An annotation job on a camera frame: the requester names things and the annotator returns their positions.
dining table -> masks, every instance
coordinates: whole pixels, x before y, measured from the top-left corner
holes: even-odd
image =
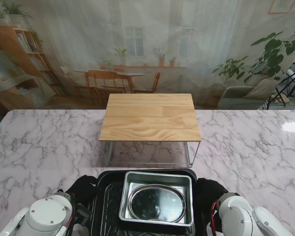
[[[79,72],[79,73],[84,73],[86,85],[87,85],[87,87],[89,87],[89,71],[88,70],[80,70],[80,69],[77,69],[74,71]],[[130,89],[131,93],[134,93],[133,92],[134,85],[132,82],[132,77],[139,77],[139,76],[145,75],[143,73],[129,73],[129,72],[120,72],[120,71],[114,71],[114,72],[116,72],[118,74],[119,79],[128,81],[129,89]]]

oval metal dish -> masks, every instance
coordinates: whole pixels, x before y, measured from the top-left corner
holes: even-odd
[[[186,213],[186,201],[184,196],[172,187],[146,184],[132,191],[128,208],[130,214],[140,220],[178,222]]]

picture frame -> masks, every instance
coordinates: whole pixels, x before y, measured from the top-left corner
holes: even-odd
[[[295,4],[295,0],[273,0],[269,14],[289,13]]]

printed backdrop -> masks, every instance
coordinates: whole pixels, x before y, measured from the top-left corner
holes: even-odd
[[[4,7],[13,3],[25,21]],[[103,108],[112,92],[257,109],[295,59],[295,0],[7,0],[2,9],[0,113]]]

stainless steel tray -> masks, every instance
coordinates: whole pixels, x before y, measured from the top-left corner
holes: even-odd
[[[132,217],[128,206],[129,196],[134,189],[145,184],[163,184],[170,186],[182,193],[186,201],[186,213],[184,217],[178,222],[149,221]],[[193,225],[191,178],[189,176],[180,175],[128,172],[125,176],[123,185],[119,218],[123,221],[129,222],[190,227]]]

